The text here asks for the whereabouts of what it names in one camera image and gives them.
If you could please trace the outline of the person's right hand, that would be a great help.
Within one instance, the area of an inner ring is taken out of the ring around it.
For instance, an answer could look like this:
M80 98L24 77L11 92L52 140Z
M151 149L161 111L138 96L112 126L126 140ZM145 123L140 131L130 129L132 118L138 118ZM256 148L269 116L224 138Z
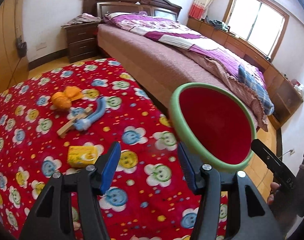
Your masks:
M271 188L271 193L269 194L268 198L267 198L267 204L271 205L275 199L275 194L278 191L278 189L280 188L280 184L276 183L276 182L272 182L270 184L270 188Z

